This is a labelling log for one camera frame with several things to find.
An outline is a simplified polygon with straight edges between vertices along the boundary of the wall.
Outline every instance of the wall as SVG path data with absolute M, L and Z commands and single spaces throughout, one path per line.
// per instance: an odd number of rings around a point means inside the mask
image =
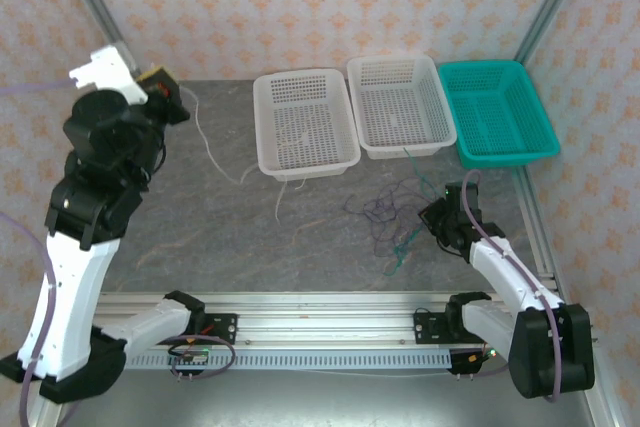
M 81 0 L 0 0 L 0 86 L 65 79 L 105 41 Z M 51 188 L 70 144 L 62 133 L 73 90 L 0 98 L 0 209 L 40 239 Z M 0 226 L 0 356 L 22 344 L 42 282 L 38 255 Z M 17 425 L 18 388 L 0 379 L 2 425 Z
M 566 0 L 528 67 L 562 143 L 530 167 L 559 267 L 640 425 L 640 0 Z
M 137 54 L 183 79 L 247 79 L 359 55 L 513 58 L 543 0 L 106 0 Z

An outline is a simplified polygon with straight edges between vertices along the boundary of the gray marble surface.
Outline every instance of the gray marble surface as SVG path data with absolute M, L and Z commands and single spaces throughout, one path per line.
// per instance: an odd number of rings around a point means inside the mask
M 200 123 L 211 152 L 234 179 L 257 162 L 252 82 L 185 84 L 200 98 Z M 193 112 L 194 103 L 185 96 Z M 436 247 L 425 230 L 404 264 L 385 276 L 395 258 L 374 256 L 370 223 L 343 210 L 378 196 L 387 184 L 413 175 L 408 159 L 362 160 L 339 176 L 290 183 L 274 217 L 282 184 L 260 170 L 240 186 L 226 180 L 207 157 L 192 119 L 166 135 L 168 156 L 151 192 L 134 214 L 111 264 L 104 291 L 257 292 L 487 289 L 468 264 Z M 462 180 L 455 147 L 417 159 L 441 193 Z M 418 188 L 417 180 L 407 181 Z M 480 185 L 485 220 L 495 221 L 527 264 L 533 254 L 519 214 L 511 173 L 489 170 Z M 381 244 L 380 253 L 391 253 Z

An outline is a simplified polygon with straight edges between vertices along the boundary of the tangled wire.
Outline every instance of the tangled wire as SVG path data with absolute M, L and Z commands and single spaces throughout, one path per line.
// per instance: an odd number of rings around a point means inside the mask
M 363 216 L 369 221 L 374 240 L 373 254 L 376 257 L 396 257 L 394 269 L 389 273 L 384 272 L 386 276 L 396 273 L 409 254 L 409 245 L 422 230 L 424 224 L 418 212 L 438 198 L 436 189 L 418 171 L 415 159 L 406 149 L 405 152 L 411 160 L 415 176 L 385 185 L 378 196 L 366 201 L 359 211 L 349 206 L 355 194 L 342 206 L 345 212 Z M 412 186 L 412 181 L 418 181 L 419 186 Z

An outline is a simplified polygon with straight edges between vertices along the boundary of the patterned wallpaper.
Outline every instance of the patterned wallpaper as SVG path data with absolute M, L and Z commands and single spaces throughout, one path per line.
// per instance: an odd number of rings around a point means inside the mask
M 105 40 L 82 0 L 0 0 L 0 86 L 65 79 Z M 62 121 L 75 89 L 0 98 L 0 209 L 40 239 L 70 144 Z M 17 350 L 38 300 L 41 260 L 0 225 L 0 356 Z M 18 425 L 18 388 L 0 378 L 2 425 Z
M 193 80 L 407 51 L 438 62 L 513 58 L 543 0 L 105 1 L 141 65 Z
M 566 0 L 528 67 L 562 142 L 530 167 L 546 225 L 640 425 L 640 0 Z

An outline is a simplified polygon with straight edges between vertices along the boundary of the wallpaper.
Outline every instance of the wallpaper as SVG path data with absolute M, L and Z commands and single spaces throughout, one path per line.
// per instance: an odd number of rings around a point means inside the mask
M 530 167 L 546 225 L 640 425 L 640 0 L 566 0 L 528 67 L 562 143 Z
M 86 63 L 105 40 L 82 0 L 0 0 L 0 86 L 50 82 Z M 0 97 L 0 209 L 45 239 L 51 189 L 70 144 L 62 121 L 75 89 Z M 18 233 L 0 225 L 0 356 L 17 350 L 42 283 L 41 260 Z M 18 425 L 18 386 L 0 378 L 4 425 Z
M 105 0 L 140 65 L 249 79 L 357 56 L 513 58 L 543 0 Z

